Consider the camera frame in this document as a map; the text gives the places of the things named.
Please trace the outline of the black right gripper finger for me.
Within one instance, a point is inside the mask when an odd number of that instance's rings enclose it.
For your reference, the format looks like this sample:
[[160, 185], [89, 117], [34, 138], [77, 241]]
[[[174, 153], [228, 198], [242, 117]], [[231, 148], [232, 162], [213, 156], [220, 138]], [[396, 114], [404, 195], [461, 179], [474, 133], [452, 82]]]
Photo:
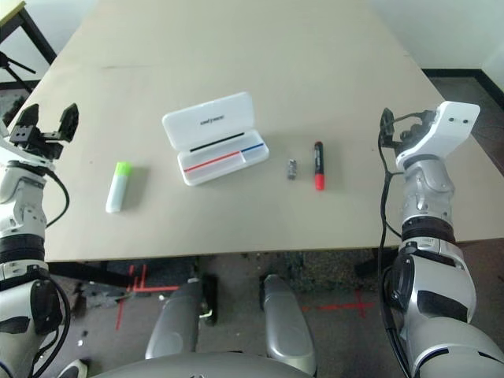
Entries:
[[385, 108], [381, 114], [380, 118], [380, 145], [381, 146], [393, 146], [394, 140], [393, 136], [395, 133], [394, 129], [395, 117], [392, 111]]

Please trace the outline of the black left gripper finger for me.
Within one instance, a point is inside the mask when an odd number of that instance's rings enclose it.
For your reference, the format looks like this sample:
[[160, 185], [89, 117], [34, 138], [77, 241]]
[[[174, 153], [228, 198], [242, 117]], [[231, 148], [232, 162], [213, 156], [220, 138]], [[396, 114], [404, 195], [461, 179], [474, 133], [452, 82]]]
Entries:
[[57, 130], [56, 139], [71, 142], [79, 124], [79, 110], [76, 103], [67, 107], [60, 118], [60, 127]]
[[40, 130], [37, 128], [39, 121], [39, 105], [33, 104], [25, 108], [15, 124], [15, 136], [39, 136]]

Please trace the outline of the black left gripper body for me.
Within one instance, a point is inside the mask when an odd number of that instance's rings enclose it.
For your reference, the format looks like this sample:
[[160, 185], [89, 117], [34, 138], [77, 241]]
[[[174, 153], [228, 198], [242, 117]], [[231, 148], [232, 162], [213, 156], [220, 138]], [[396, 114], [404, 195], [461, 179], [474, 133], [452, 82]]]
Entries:
[[57, 160], [63, 150], [60, 132], [41, 132], [35, 125], [16, 125], [9, 141], [30, 154], [51, 161]]

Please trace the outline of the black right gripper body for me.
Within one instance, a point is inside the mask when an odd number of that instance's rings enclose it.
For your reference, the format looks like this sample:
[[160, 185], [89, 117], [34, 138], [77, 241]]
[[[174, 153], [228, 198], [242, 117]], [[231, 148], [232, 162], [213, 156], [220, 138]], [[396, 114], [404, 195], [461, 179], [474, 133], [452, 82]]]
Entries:
[[403, 119], [405, 120], [410, 117], [417, 118], [420, 122], [413, 124], [409, 129], [400, 133], [400, 141], [396, 143], [395, 152], [408, 150], [426, 136], [430, 130], [431, 123], [435, 119], [435, 112], [413, 113], [408, 117], [403, 117]]

